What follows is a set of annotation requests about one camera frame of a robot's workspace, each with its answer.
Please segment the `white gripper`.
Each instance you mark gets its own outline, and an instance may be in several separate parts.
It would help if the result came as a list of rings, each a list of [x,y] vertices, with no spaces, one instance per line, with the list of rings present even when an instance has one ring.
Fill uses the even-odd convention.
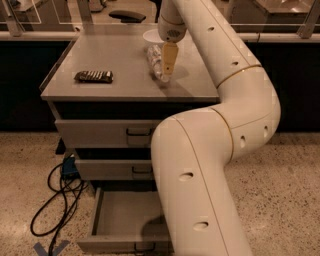
[[[163,73],[171,75],[178,55],[176,43],[181,41],[186,33],[186,26],[180,14],[161,14],[158,19],[158,33],[160,38],[166,42],[162,47]]]

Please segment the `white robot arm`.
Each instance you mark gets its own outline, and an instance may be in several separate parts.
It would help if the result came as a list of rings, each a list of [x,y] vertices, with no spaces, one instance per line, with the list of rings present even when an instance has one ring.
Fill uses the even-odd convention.
[[[158,30],[191,35],[218,104],[163,120],[151,160],[175,256],[253,256],[224,167],[266,144],[281,109],[266,71],[212,0],[163,0]]]

